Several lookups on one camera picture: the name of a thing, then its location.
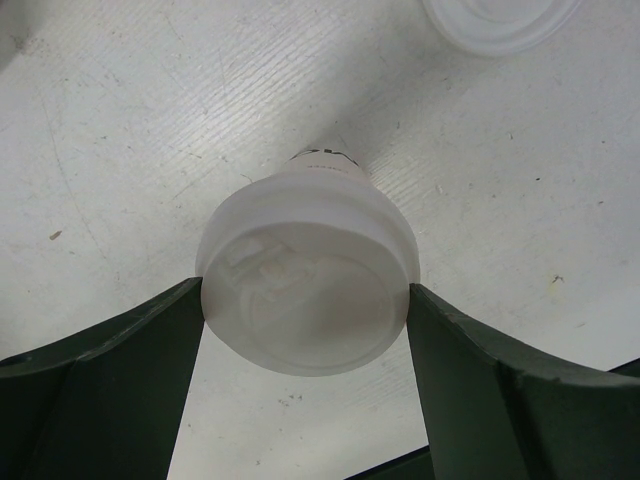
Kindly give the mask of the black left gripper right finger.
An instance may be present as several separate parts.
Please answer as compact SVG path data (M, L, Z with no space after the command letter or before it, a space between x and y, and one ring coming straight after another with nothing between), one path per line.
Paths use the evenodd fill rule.
M424 286L408 338L439 479L635 479L639 364L579 365L508 336Z

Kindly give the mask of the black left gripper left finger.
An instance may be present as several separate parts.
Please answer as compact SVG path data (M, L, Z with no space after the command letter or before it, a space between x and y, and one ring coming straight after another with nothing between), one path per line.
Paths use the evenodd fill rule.
M2 360L2 478L166 478L204 327L201 283Z

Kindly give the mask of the white paper cup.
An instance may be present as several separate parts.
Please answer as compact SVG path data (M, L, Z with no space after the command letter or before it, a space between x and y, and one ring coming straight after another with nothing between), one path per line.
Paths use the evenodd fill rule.
M285 162L283 171L328 170L345 175L363 175L362 167L345 151L332 148L307 148Z

